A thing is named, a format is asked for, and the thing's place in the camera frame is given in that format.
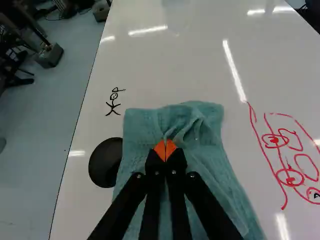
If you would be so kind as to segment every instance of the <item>stick figure drawing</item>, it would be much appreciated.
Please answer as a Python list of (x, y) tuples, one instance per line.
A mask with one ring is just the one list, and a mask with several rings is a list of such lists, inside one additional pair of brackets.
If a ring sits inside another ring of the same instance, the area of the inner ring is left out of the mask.
[(121, 103), (115, 105), (114, 101), (118, 98), (118, 92), (123, 92), (123, 91), (125, 91), (125, 89), (119, 90), (117, 87), (112, 89), (112, 94), (110, 95), (111, 104), (108, 103), (107, 101), (105, 102), (111, 108), (110, 112), (108, 114), (106, 114), (106, 116), (109, 116), (111, 113), (121, 115), (115, 111), (115, 108), (120, 106)]

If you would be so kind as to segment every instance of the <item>red dot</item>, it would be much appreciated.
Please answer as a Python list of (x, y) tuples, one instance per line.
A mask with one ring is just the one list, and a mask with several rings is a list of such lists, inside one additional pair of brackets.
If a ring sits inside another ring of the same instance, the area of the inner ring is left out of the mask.
[(279, 139), (274, 136), (274, 137), (270, 140), (270, 142), (276, 144), (276, 143), (279, 142)]

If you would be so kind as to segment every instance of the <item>red circle drawing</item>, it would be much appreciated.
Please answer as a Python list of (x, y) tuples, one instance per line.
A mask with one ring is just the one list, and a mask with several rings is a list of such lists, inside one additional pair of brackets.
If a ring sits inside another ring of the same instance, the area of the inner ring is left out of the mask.
[[(281, 180), (281, 178), (279, 177), (279, 174), (285, 172), (287, 174), (287, 178), (285, 179), (285, 181)], [(294, 181), (298, 181), (298, 179), (296, 177), (290, 176), (289, 173), (295, 173), (298, 174), (299, 177), (301, 178), (299, 183), (294, 183)], [(294, 169), (280, 169), (278, 170), (276, 173), (276, 178), (284, 185), (288, 186), (288, 187), (298, 187), (300, 185), (302, 185), (305, 182), (305, 178), (304, 176), (301, 174), (301, 172), (294, 170)]]
[(263, 134), (261, 139), (267, 149), (278, 149), (289, 143), (289, 138), (278, 134)]

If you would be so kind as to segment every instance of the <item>glossy table surface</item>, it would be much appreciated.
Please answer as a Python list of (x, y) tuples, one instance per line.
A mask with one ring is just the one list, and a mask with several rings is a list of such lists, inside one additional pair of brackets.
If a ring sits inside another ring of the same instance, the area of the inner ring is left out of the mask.
[[(283, 0), (114, 1), (50, 240), (86, 240), (111, 204), (88, 162), (122, 136), (125, 109), (189, 100), (224, 106), (224, 148), (267, 238), (319, 239), (319, 64), (320, 36)], [(106, 116), (114, 88), (125, 89), (113, 103), (121, 115)]]

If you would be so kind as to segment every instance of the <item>red marker drawing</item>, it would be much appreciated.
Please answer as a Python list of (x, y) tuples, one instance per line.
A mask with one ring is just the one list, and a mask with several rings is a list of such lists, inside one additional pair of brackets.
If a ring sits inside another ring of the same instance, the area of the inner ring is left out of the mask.
[[(281, 207), (284, 210), (288, 204), (287, 190), (295, 191), (305, 201), (320, 205), (319, 169), (314, 160), (308, 154), (309, 149), (304, 147), (313, 144), (313, 150), (316, 152), (317, 160), (320, 160), (320, 149), (315, 144), (310, 134), (304, 127), (291, 115), (283, 113), (264, 113), (263, 118), (257, 119), (257, 115), (250, 103), (249, 106), (250, 123), (261, 152), (266, 159), (271, 172), (279, 184), (283, 194), (284, 203)], [(291, 128), (272, 127), (270, 118), (281, 118), (280, 123), (290, 121)], [(258, 127), (262, 123), (266, 133), (259, 134), (261, 130)]]

